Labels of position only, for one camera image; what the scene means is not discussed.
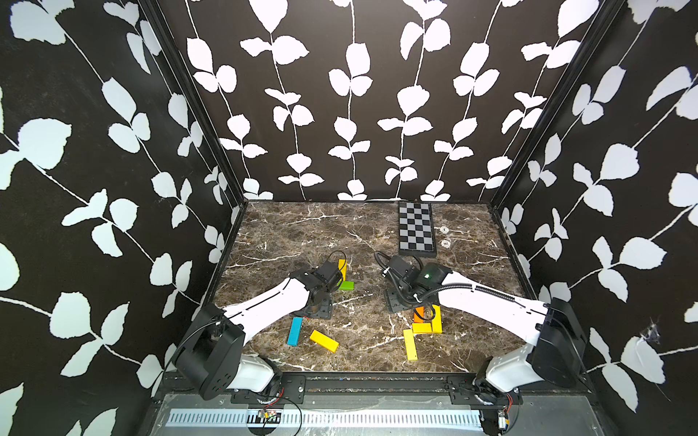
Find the teal long block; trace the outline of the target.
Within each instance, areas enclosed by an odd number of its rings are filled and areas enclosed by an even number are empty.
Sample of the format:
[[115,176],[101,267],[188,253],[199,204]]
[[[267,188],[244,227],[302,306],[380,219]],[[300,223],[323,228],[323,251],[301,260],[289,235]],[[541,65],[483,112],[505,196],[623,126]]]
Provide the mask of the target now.
[[299,343],[300,339],[300,334],[302,330],[302,325],[303,325],[303,318],[302,317],[295,317],[292,321],[290,331],[287,337],[287,344],[289,346],[297,346]]

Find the yellow-orange long block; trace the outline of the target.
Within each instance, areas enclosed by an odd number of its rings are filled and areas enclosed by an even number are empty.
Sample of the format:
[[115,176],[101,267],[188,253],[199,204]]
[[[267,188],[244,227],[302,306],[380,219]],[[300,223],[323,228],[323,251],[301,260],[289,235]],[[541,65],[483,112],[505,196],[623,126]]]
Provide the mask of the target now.
[[312,331],[310,341],[329,350],[329,352],[336,352],[339,348],[338,341],[326,336],[325,334],[322,334],[321,332],[318,332],[317,330]]

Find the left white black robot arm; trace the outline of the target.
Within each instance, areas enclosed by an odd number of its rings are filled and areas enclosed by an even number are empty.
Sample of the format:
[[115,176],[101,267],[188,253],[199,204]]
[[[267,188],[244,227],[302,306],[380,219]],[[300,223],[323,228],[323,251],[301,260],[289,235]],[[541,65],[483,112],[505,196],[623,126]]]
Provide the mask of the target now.
[[198,394],[212,400],[226,390],[249,391],[261,403],[281,397],[281,372],[265,358],[243,354],[256,334],[287,315],[328,319],[332,293],[344,281],[340,269],[292,272],[274,288],[243,303],[203,307],[168,361]]

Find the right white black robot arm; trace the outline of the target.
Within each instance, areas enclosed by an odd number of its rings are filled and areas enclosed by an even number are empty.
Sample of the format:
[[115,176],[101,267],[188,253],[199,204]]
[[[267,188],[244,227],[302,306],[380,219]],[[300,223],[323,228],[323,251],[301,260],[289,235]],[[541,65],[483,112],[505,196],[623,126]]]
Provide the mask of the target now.
[[381,270],[391,285],[386,292],[390,312],[440,305],[471,314],[523,340],[518,349],[486,361],[466,384],[470,392],[494,401],[532,383],[565,389],[578,384],[588,340],[566,301],[518,297],[438,263],[418,269],[399,256]]

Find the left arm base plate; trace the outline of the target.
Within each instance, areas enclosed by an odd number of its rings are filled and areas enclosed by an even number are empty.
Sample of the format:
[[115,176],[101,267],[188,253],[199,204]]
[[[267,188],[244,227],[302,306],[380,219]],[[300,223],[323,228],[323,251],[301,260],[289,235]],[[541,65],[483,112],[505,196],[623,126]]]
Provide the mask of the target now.
[[306,377],[298,374],[274,376],[270,384],[260,393],[249,390],[233,390],[230,402],[263,407],[267,405],[281,406],[296,403],[301,405],[305,398]]

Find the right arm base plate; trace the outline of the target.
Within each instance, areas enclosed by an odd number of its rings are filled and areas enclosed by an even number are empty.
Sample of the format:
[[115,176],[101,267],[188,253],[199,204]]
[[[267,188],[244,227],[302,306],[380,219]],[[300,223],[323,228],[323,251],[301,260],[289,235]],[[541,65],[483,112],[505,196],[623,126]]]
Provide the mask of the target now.
[[469,405],[473,408],[503,409],[522,404],[517,392],[499,392],[485,381],[477,384],[474,374],[447,376],[444,385],[453,405]]

